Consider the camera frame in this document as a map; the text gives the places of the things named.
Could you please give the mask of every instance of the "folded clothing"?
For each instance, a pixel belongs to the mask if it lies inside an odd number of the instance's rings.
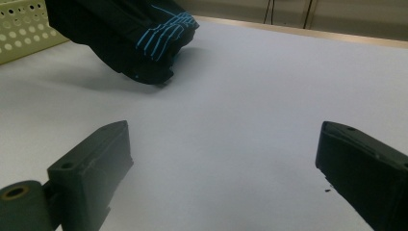
[[[158,85],[197,22],[171,0],[45,0],[50,26],[88,45],[114,71]]]

